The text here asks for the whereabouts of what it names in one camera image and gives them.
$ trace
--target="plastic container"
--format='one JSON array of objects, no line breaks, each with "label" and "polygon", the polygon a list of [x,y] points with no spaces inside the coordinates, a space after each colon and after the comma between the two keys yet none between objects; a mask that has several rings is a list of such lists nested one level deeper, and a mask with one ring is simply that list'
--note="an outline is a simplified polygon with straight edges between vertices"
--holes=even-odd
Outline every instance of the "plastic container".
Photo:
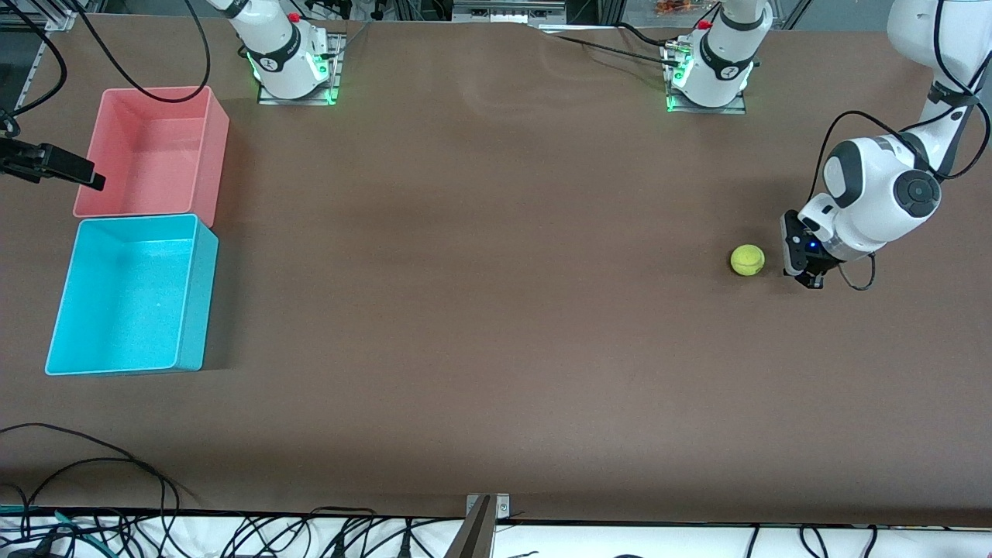
[{"label": "plastic container", "polygon": [[45,372],[199,370],[216,260],[193,214],[84,220]]},{"label": "plastic container", "polygon": [[[180,98],[194,87],[155,87]],[[137,89],[107,89],[87,159],[107,178],[103,192],[79,187],[77,217],[196,213],[213,226],[230,120],[205,87],[191,100],[164,103]]]}]

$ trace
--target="tennis ball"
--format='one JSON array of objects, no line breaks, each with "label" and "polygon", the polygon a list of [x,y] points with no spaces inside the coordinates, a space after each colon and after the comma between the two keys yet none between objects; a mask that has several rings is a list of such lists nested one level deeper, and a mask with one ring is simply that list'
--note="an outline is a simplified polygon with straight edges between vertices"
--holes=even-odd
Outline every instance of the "tennis ball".
[{"label": "tennis ball", "polygon": [[765,252],[754,244],[743,244],[737,246],[730,254],[730,267],[738,275],[745,277],[755,275],[765,266]]}]

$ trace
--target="table surface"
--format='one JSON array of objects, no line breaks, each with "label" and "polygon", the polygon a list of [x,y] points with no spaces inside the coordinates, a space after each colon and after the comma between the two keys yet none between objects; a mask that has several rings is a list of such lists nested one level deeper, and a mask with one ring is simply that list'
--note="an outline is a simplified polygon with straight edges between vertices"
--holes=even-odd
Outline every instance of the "table surface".
[{"label": "table surface", "polygon": [[[94,19],[140,82],[198,81],[189,20]],[[3,423],[123,446],[190,507],[453,515],[501,491],[525,517],[992,519],[988,161],[879,254],[872,291],[779,270],[830,120],[916,120],[930,73],[884,35],[772,33],[748,114],[720,117],[667,113],[650,63],[510,24],[372,24],[337,106],[259,106],[229,25],[204,27],[231,119],[204,370],[45,376],[75,188],[4,177]],[[57,41],[68,83],[22,139],[85,153],[125,82],[82,26]],[[46,57],[33,93],[55,75]],[[744,242],[770,260],[754,278],[726,263]],[[40,432],[0,448],[26,485],[101,455]],[[49,489],[158,505],[114,465]]]}]

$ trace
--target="pink bin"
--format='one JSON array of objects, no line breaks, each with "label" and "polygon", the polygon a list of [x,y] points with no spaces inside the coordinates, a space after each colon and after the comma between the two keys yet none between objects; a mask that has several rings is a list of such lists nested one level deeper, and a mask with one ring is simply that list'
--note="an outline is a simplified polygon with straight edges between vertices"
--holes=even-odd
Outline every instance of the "pink bin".
[{"label": "pink bin", "polygon": [[[148,89],[180,98],[195,87]],[[103,192],[79,187],[77,217],[196,213],[213,226],[230,120],[205,87],[191,100],[164,103],[137,89],[107,89],[87,159],[107,177]]]}]

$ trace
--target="white robotic arm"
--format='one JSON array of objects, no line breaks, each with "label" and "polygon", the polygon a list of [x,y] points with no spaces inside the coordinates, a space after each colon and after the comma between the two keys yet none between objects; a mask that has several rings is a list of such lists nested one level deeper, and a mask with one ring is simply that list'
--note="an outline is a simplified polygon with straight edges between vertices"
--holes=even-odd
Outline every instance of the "white robotic arm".
[{"label": "white robotic arm", "polygon": [[811,289],[822,288],[830,269],[874,254],[939,206],[940,183],[984,82],[992,0],[896,0],[888,33],[901,54],[933,68],[930,94],[920,122],[899,137],[837,144],[823,166],[827,193],[783,215],[785,272]]},{"label": "white robotic arm", "polygon": [[255,77],[272,95],[296,99],[328,80],[327,31],[293,19],[279,0],[207,0],[230,20],[248,51]]},{"label": "white robotic arm", "polygon": [[725,0],[713,26],[695,29],[679,41],[688,44],[682,71],[672,86],[700,106],[724,106],[747,86],[754,55],[772,28],[767,0]]}]

